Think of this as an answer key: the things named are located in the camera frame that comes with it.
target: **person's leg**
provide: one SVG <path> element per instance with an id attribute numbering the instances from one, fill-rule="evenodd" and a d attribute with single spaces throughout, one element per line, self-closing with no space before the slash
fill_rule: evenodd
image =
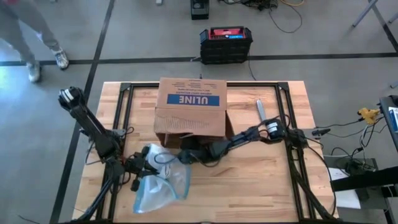
<path id="1" fill-rule="evenodd" d="M 42 42 L 52 50 L 57 65 L 61 69 L 66 69 L 69 66 L 67 56 L 33 0 L 18 0 L 16 4 L 10 5 L 10 8 L 22 22 L 35 30 Z"/>
<path id="2" fill-rule="evenodd" d="M 29 80 L 37 82 L 40 79 L 40 65 L 30 51 L 22 36 L 18 20 L 0 10 L 0 38 L 5 40 L 11 47 L 18 51 L 21 59 L 27 63 L 29 69 Z"/>

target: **black floor line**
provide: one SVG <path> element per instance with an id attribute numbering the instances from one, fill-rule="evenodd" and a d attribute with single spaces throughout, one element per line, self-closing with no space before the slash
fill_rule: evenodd
<path id="1" fill-rule="evenodd" d="M 389 58 L 398 57 L 397 52 L 363 54 L 306 54 L 306 55 L 252 55 L 250 60 L 311 60 L 311 59 L 350 59 L 350 58 Z M 130 64 L 130 63 L 167 63 L 200 62 L 198 57 L 161 57 L 161 58 L 115 58 L 98 60 L 71 60 L 70 65 L 91 64 Z M 40 61 L 41 65 L 56 65 L 54 60 Z M 0 67 L 23 66 L 24 62 L 0 62 Z"/>
<path id="2" fill-rule="evenodd" d="M 106 33 L 108 31 L 109 21 L 111 19 L 113 7 L 114 7 L 114 0 L 110 0 L 108 10 L 106 11 L 105 20 L 104 20 L 104 23 L 102 26 L 101 34 L 99 35 L 97 48 L 95 50 L 94 59 L 92 61 L 93 63 L 91 64 L 90 72 L 88 74 L 88 78 L 87 78 L 85 89 L 84 89 L 84 94 L 86 96 L 86 100 L 88 99 L 88 97 L 90 95 L 91 87 L 93 86 L 95 71 L 98 66 L 98 59 L 100 59 L 100 56 L 101 56 L 101 51 L 102 51 L 102 48 L 104 45 Z M 79 140 L 79 136 L 80 136 L 79 129 L 80 129 L 80 125 L 76 122 L 75 128 L 73 130 L 73 134 L 72 134 L 72 139 L 71 139 L 70 145 L 69 145 L 67 158 L 66 158 L 65 165 L 63 168 L 60 185 L 58 187 L 57 197 L 55 198 L 55 203 L 53 206 L 50 223 L 58 223 L 59 218 L 60 218 L 63 201 L 65 199 L 65 194 L 66 194 L 67 187 L 68 187 L 70 172 L 72 171 L 73 160 L 75 159 L 75 153 L 76 153 L 77 144 L 78 144 L 78 140 Z"/>
<path id="3" fill-rule="evenodd" d="M 377 4 L 375 4 L 373 6 L 373 12 L 375 13 L 377 19 L 379 20 L 380 25 L 382 25 L 383 30 L 387 35 L 387 38 L 390 40 L 390 42 L 391 42 L 392 46 L 394 47 L 394 49 L 396 50 L 396 52 L 398 52 L 398 42 L 395 39 L 394 35 L 392 35 L 392 32 L 391 32 L 390 28 L 388 27 L 386 21 L 381 16 L 381 13 L 380 13 L 379 9 L 377 8 Z"/>

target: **person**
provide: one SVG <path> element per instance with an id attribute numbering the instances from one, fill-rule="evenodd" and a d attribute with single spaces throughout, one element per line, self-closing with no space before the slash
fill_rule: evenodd
<path id="1" fill-rule="evenodd" d="M 33 0 L 0 0 L 0 39 L 19 52 L 29 70 L 29 80 L 40 80 L 40 64 L 26 44 L 18 21 L 36 31 L 41 41 L 52 51 L 61 70 L 69 66 L 66 53 L 60 47 Z"/>

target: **white paper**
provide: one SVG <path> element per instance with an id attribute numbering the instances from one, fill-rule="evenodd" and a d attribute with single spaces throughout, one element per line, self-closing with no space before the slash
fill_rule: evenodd
<path id="1" fill-rule="evenodd" d="M 347 175 L 340 169 L 329 168 L 329 171 L 332 180 L 338 180 L 347 177 Z M 336 206 L 361 209 L 361 204 L 355 190 L 343 190 L 336 192 Z"/>

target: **yellow clamp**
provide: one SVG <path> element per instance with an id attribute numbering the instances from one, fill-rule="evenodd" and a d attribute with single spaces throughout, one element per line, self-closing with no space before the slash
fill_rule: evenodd
<path id="1" fill-rule="evenodd" d="M 358 115 L 361 115 L 367 124 L 374 124 L 379 113 L 380 110 L 369 110 L 367 108 L 362 108 L 358 111 Z"/>

